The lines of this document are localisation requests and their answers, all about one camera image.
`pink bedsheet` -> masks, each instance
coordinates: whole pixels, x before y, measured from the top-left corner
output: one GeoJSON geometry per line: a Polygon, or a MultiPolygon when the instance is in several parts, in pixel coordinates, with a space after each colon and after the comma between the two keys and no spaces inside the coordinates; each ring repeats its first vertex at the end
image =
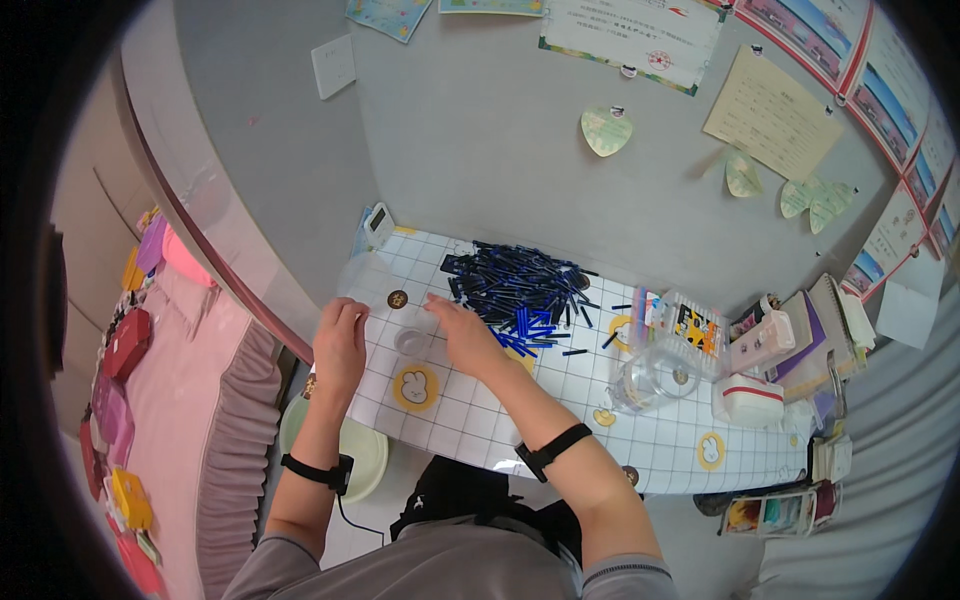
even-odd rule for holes
{"type": "Polygon", "coordinates": [[[276,434],[274,338],[220,294],[187,341],[163,291],[154,337],[127,382],[136,435],[127,469],[154,511],[150,537],[170,600],[214,600],[250,556],[266,450],[276,434]]]}

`gray shirt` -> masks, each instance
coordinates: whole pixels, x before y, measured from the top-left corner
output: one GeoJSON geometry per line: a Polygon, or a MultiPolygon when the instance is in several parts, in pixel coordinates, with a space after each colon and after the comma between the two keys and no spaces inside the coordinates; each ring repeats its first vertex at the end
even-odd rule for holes
{"type": "Polygon", "coordinates": [[[290,536],[265,536],[223,600],[657,600],[677,590],[658,559],[614,556],[593,564],[579,589],[570,567],[523,534],[468,523],[408,526],[397,540],[327,570],[290,536]]]}

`light switch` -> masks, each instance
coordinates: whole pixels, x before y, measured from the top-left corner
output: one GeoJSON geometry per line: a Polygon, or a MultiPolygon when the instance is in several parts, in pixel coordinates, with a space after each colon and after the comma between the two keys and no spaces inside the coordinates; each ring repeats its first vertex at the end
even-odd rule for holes
{"type": "Polygon", "coordinates": [[[357,79],[353,67],[353,43],[349,34],[314,48],[310,51],[310,58],[313,59],[313,74],[317,78],[321,100],[326,100],[357,79]]]}

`black wristband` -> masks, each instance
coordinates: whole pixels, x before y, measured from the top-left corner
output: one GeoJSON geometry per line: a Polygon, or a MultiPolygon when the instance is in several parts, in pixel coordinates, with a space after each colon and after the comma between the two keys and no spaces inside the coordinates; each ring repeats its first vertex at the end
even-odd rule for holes
{"type": "Polygon", "coordinates": [[[304,479],[326,483],[338,495],[344,495],[347,493],[347,485],[350,482],[350,472],[353,471],[353,457],[341,454],[340,463],[336,467],[323,470],[305,465],[289,454],[284,454],[283,458],[280,459],[280,465],[287,467],[304,479]]]}
{"type": "Polygon", "coordinates": [[[583,423],[577,423],[536,452],[531,452],[530,449],[527,448],[527,444],[521,442],[520,445],[515,448],[516,455],[534,472],[534,475],[537,475],[537,479],[539,479],[541,483],[546,483],[546,474],[543,472],[543,469],[554,462],[567,448],[592,434],[593,432],[590,431],[589,427],[583,423]]]}

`desk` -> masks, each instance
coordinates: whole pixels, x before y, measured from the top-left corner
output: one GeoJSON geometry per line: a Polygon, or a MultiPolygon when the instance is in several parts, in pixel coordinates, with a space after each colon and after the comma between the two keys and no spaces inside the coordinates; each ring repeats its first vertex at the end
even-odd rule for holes
{"type": "MultiPolygon", "coordinates": [[[[513,421],[485,385],[451,369],[444,333],[431,327],[430,347],[422,363],[436,374],[437,400],[425,410],[409,410],[397,401],[394,383],[411,361],[394,350],[396,333],[422,318],[426,292],[452,298],[447,273],[440,271],[450,253],[473,252],[470,242],[416,231],[396,231],[377,253],[407,293],[407,305],[376,308],[367,321],[367,369],[348,415],[384,434],[478,467],[532,477],[514,446],[520,436],[513,421]]],[[[609,427],[597,423],[595,410],[612,409],[607,387],[628,358],[604,333],[615,317],[608,309],[632,302],[634,288],[591,277],[585,294],[603,310],[574,318],[566,346],[541,348],[533,376],[550,395],[593,430],[621,466],[636,470],[638,492],[703,493],[747,490],[802,478],[806,468],[805,434],[777,427],[746,429],[714,420],[707,382],[688,397],[643,415],[615,413],[609,427]],[[563,356],[570,348],[590,352],[563,356]]]]}

